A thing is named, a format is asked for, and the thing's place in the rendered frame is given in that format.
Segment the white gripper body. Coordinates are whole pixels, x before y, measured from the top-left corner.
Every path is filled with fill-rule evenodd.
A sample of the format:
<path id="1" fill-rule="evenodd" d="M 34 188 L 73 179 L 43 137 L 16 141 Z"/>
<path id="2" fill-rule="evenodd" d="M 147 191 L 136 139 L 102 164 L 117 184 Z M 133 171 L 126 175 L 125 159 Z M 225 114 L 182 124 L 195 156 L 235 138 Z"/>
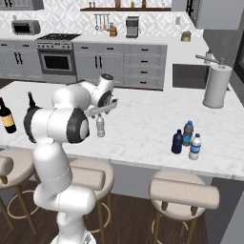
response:
<path id="1" fill-rule="evenodd" d="M 101 113 L 108 113 L 111 110 L 115 109 L 117 107 L 118 100 L 117 99 L 112 99 L 107 105 L 103 107 L 95 107 L 94 105 L 90 105 L 86 109 L 86 116 L 87 117 L 96 117 L 98 114 Z"/>

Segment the clear plastic bottle white cap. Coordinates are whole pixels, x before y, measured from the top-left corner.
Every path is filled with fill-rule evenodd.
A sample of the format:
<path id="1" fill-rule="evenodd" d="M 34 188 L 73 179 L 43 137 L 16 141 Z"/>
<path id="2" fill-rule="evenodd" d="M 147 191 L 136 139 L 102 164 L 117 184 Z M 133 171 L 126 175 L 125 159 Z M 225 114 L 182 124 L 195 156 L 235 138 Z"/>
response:
<path id="1" fill-rule="evenodd" d="M 97 128 L 97 136 L 104 137 L 105 136 L 105 122 L 104 122 L 104 118 L 101 115 L 98 115 L 96 118 L 96 128 Z"/>

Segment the grey base cupboard run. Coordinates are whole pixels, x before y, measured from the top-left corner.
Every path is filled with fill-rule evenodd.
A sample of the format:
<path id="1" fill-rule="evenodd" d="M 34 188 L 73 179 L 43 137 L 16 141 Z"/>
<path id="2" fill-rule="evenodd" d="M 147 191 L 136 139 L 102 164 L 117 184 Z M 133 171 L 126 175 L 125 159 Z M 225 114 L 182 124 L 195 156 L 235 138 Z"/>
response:
<path id="1" fill-rule="evenodd" d="M 98 84 L 102 73 L 117 88 L 163 90 L 167 45 L 74 42 L 77 79 Z"/>
<path id="2" fill-rule="evenodd" d="M 43 79 L 34 40 L 0 39 L 0 64 L 5 78 L 30 81 Z"/>

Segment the steel oven with hob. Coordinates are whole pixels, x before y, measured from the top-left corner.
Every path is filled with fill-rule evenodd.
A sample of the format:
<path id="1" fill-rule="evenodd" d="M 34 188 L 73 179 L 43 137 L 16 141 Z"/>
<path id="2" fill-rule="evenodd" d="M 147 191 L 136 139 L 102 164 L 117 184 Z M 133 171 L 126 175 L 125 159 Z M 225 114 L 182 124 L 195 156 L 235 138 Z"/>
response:
<path id="1" fill-rule="evenodd" d="M 70 84 L 76 81 L 72 40 L 77 33 L 50 33 L 36 39 L 36 47 L 44 80 Z"/>

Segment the beige bar stool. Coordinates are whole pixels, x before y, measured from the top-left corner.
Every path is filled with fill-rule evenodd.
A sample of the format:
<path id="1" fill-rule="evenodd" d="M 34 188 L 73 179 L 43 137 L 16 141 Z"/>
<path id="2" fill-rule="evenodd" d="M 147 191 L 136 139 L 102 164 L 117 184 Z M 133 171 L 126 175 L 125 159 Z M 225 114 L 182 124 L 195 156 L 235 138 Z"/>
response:
<path id="1" fill-rule="evenodd" d="M 101 244 L 106 244 L 104 229 L 112 223 L 113 167 L 108 162 L 75 159 L 71 162 L 71 171 L 73 183 L 91 188 L 96 195 L 99 228 L 91 233 L 100 233 Z"/>
<path id="2" fill-rule="evenodd" d="M 32 176 L 34 176 L 36 183 L 39 184 L 40 179 L 34 168 L 31 151 L 0 151 L 0 190 L 15 189 L 24 210 L 25 218 L 28 220 L 32 232 L 37 234 L 24 192 L 21 190 L 21 184 Z"/>
<path id="3" fill-rule="evenodd" d="M 180 235 L 187 232 L 184 244 L 191 244 L 197 218 L 206 209 L 217 209 L 220 201 L 217 187 L 207 186 L 195 174 L 171 171 L 155 173 L 150 181 L 149 196 L 155 207 L 152 244 L 162 244 L 158 240 L 162 216 L 180 222 Z"/>

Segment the dark blue plastic bottle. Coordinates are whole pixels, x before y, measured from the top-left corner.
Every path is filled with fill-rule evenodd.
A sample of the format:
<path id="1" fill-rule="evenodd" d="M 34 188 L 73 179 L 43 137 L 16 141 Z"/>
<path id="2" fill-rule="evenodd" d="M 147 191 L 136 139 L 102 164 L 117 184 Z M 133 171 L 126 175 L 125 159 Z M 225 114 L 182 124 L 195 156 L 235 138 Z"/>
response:
<path id="1" fill-rule="evenodd" d="M 177 132 L 173 135 L 173 143 L 172 143 L 172 152 L 175 154 L 180 154 L 182 151 L 183 144 L 183 135 L 181 130 L 177 130 Z"/>

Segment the grey coffee machine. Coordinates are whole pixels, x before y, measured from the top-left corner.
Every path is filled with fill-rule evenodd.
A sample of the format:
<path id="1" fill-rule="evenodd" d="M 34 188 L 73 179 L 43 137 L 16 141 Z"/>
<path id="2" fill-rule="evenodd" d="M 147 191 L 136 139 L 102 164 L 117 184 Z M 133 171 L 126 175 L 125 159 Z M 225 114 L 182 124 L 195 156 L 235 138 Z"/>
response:
<path id="1" fill-rule="evenodd" d="M 139 17 L 128 16 L 126 18 L 127 38 L 137 38 L 139 34 Z"/>

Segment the dark sink basin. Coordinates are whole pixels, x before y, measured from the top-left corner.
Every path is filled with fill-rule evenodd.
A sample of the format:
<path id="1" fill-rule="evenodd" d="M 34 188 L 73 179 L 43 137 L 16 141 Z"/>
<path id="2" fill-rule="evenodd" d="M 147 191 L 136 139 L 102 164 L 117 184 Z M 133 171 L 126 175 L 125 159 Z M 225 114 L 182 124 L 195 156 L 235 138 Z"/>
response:
<path id="1" fill-rule="evenodd" d="M 173 87 L 205 90 L 208 81 L 218 87 L 228 86 L 232 69 L 217 65 L 173 64 Z"/>

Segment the clear plastic bottle blue cap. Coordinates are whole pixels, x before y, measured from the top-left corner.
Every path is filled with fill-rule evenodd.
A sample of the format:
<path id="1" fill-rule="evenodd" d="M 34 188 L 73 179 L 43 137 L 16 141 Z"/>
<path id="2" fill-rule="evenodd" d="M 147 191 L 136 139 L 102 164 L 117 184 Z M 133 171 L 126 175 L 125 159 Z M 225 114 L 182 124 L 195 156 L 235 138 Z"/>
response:
<path id="1" fill-rule="evenodd" d="M 191 140 L 189 158 L 191 160 L 196 160 L 198 158 L 200 149 L 201 149 L 201 137 L 200 137 L 200 134 L 197 133 L 194 136 L 194 138 Z"/>

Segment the yellow pot with tools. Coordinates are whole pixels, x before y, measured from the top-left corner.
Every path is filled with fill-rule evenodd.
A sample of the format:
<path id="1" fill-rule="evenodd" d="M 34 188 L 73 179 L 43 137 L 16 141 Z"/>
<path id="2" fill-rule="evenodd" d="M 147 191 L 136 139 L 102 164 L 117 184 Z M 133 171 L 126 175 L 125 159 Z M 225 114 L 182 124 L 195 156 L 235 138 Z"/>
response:
<path id="1" fill-rule="evenodd" d="M 192 38 L 192 33 L 189 30 L 183 31 L 181 33 L 181 41 L 182 42 L 190 42 Z"/>

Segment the grey toaster oven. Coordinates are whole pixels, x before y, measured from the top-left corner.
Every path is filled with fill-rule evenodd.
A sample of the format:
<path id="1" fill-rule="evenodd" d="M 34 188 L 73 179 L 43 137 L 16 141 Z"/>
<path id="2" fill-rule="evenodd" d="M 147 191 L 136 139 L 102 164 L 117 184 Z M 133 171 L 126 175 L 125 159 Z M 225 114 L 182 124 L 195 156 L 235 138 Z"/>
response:
<path id="1" fill-rule="evenodd" d="M 41 31 L 38 20 L 13 20 L 11 27 L 17 35 L 35 35 Z"/>

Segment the silver tap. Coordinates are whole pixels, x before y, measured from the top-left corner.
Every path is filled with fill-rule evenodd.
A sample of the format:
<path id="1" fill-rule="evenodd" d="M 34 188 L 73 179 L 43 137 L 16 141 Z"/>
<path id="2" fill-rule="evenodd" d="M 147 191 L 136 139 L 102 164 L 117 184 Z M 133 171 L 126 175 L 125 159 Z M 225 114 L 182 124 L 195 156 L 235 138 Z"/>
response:
<path id="1" fill-rule="evenodd" d="M 216 59 L 212 59 L 210 57 L 206 57 L 206 56 L 202 56 L 202 55 L 198 55 L 198 54 L 195 55 L 195 58 L 210 61 L 210 62 L 218 64 L 219 66 L 224 66 L 225 58 L 219 58 L 218 60 L 216 60 Z"/>

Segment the rail with hanging tools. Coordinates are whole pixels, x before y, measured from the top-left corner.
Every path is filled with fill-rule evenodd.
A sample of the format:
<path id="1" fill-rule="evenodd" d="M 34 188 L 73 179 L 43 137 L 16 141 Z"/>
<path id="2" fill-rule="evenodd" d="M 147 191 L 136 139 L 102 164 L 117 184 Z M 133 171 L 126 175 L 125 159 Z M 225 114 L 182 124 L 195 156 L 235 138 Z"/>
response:
<path id="1" fill-rule="evenodd" d="M 97 31 L 109 31 L 110 30 L 110 15 L 108 13 L 94 14 L 95 17 L 95 29 Z"/>

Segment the wooden wall shelf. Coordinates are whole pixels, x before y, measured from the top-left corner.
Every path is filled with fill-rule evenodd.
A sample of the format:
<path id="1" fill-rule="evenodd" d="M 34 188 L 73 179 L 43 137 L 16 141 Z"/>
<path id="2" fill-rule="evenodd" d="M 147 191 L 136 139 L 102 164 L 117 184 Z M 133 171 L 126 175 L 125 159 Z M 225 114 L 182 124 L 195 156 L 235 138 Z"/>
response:
<path id="1" fill-rule="evenodd" d="M 172 8 L 83 8 L 80 11 L 172 11 Z"/>

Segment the grey wall cupboard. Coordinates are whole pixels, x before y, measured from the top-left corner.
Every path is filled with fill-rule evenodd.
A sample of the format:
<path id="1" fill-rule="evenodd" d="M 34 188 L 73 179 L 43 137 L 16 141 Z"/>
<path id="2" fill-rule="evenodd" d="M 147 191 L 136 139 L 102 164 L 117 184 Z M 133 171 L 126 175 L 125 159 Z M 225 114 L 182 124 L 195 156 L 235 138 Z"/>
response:
<path id="1" fill-rule="evenodd" d="M 42 10 L 43 0 L 0 0 L 0 10 Z"/>
<path id="2" fill-rule="evenodd" d="M 188 0 L 186 12 L 199 30 L 237 30 L 244 0 Z"/>

